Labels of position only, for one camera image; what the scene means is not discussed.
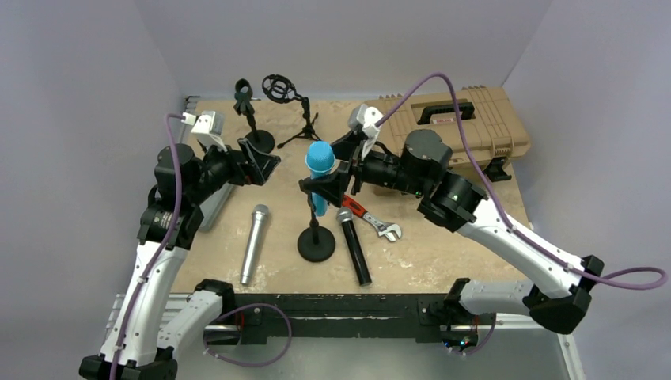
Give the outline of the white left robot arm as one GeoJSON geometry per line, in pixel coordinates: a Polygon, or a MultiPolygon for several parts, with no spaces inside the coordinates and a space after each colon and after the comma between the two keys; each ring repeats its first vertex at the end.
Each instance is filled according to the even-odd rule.
{"type": "Polygon", "coordinates": [[[233,319],[231,284],[205,279],[188,304],[164,319],[170,291],[203,221],[201,205],[227,184],[264,185],[280,157],[255,149],[210,146],[203,158],[183,143],[164,148],[154,168],[156,184],[140,218],[135,267],[119,315],[100,352],[82,359],[85,379],[174,379],[182,351],[206,325],[233,319]]]}

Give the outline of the black round base mic stand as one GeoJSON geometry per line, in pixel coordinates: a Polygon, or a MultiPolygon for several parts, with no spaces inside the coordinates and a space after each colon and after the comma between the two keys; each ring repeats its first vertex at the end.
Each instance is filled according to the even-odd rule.
{"type": "Polygon", "coordinates": [[[244,116],[251,131],[246,135],[250,143],[260,152],[269,154],[275,148],[274,136],[265,130],[259,130],[256,126],[255,109],[252,105],[253,90],[247,79],[241,78],[235,83],[236,100],[233,106],[239,116],[244,116]]]}

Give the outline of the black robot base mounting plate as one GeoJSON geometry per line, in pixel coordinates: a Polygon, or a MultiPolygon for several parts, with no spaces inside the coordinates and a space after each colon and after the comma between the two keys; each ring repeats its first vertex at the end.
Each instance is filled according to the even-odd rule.
{"type": "Polygon", "coordinates": [[[474,316],[446,294],[238,294],[210,323],[207,342],[266,344],[271,337],[413,339],[475,346],[494,317],[474,316]]]}

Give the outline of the black microphone with mesh head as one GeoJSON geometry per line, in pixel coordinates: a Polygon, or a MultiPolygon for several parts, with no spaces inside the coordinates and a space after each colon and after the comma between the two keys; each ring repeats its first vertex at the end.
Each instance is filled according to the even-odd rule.
{"type": "Polygon", "coordinates": [[[341,207],[337,211],[336,219],[343,230],[358,284],[361,287],[369,286],[372,278],[355,229],[353,213],[349,208],[341,207]]]}

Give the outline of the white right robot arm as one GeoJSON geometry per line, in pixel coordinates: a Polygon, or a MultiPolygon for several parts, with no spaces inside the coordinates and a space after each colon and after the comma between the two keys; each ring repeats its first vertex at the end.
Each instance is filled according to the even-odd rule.
{"type": "Polygon", "coordinates": [[[554,246],[508,214],[482,188],[448,167],[452,151],[432,130],[412,131],[402,154],[387,158],[365,153],[358,133],[335,145],[315,142],[305,163],[310,175],[300,189],[339,207],[346,190],[375,184],[419,197],[418,211],[434,225],[469,238],[523,273],[516,283],[459,279],[444,301],[455,322],[481,314],[517,314],[559,333],[572,333],[592,301],[595,279],[604,268],[595,256],[578,257],[554,246]]]}

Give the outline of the silver mesh head microphone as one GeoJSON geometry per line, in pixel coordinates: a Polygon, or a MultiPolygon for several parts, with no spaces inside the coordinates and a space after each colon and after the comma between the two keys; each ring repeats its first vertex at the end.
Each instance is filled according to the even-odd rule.
{"type": "Polygon", "coordinates": [[[265,204],[257,204],[252,211],[252,225],[248,234],[240,276],[240,284],[243,286],[249,286],[252,283],[270,215],[270,209],[265,204]]]}

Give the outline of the black tripod shock mount stand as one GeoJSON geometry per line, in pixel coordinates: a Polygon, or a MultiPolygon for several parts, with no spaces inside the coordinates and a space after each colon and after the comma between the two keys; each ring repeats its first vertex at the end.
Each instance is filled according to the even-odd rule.
{"type": "Polygon", "coordinates": [[[291,79],[283,74],[268,74],[262,79],[261,89],[269,102],[267,107],[270,121],[280,121],[281,127],[288,127],[289,123],[282,123],[282,118],[288,115],[288,111],[296,112],[294,129],[272,145],[275,152],[283,152],[299,142],[303,142],[307,148],[310,143],[323,140],[315,126],[320,118],[319,112],[313,111],[311,99],[298,91],[291,79]]]}

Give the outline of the blue foam covered microphone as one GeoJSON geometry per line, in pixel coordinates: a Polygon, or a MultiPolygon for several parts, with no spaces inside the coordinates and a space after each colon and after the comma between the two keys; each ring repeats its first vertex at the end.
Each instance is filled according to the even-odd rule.
{"type": "MultiPolygon", "coordinates": [[[[310,171],[311,179],[330,174],[335,162],[336,157],[332,147],[324,141],[313,142],[309,146],[305,156],[305,163],[310,171]]],[[[311,194],[311,200],[316,217],[324,216],[328,209],[327,200],[316,193],[311,194]]]]}

